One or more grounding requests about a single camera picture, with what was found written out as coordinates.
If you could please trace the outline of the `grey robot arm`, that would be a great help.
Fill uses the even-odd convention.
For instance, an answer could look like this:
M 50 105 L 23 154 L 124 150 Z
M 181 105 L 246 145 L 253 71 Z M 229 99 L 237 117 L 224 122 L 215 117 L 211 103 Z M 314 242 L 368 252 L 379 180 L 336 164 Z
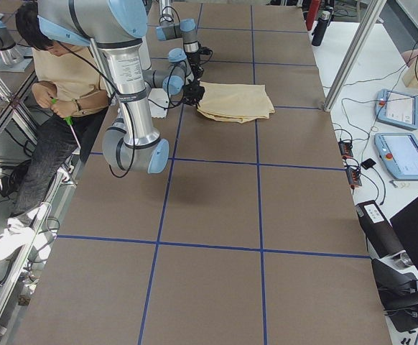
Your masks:
M 171 1 L 158 1 L 159 25 L 156 34 L 159 41 L 182 39 L 183 50 L 187 56 L 193 75 L 201 79 L 204 69 L 201 55 L 210 55 L 211 50 L 203 47 L 197 38 L 197 27 L 193 18 L 180 19 Z
M 103 156 L 112 168 L 143 170 L 149 174 L 165 169 L 169 143 L 152 123 L 148 95 L 162 88 L 168 96 L 182 94 L 182 102 L 196 105 L 205 89 L 193 19 L 163 24 L 157 38 L 180 38 L 181 48 L 170 50 L 166 71 L 144 70 L 139 48 L 147 34 L 147 13 L 142 1 L 39 1 L 41 32 L 52 40 L 78 46 L 94 42 L 106 57 L 110 83 L 119 101 L 120 113 L 107 129 Z

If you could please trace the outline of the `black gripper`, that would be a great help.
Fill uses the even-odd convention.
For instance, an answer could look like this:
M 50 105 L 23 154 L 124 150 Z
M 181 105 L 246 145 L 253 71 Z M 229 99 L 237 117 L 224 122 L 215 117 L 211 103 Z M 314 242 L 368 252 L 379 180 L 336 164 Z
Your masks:
M 195 52 L 186 52 L 187 61 L 190 64 L 190 68 L 192 71 L 192 74 L 195 78 L 201 78 L 204 73 L 204 69 L 201 66 L 201 60 L 200 60 L 200 52 L 197 50 Z
M 188 106 L 198 106 L 205 93 L 205 88 L 199 83 L 183 86 L 183 103 Z

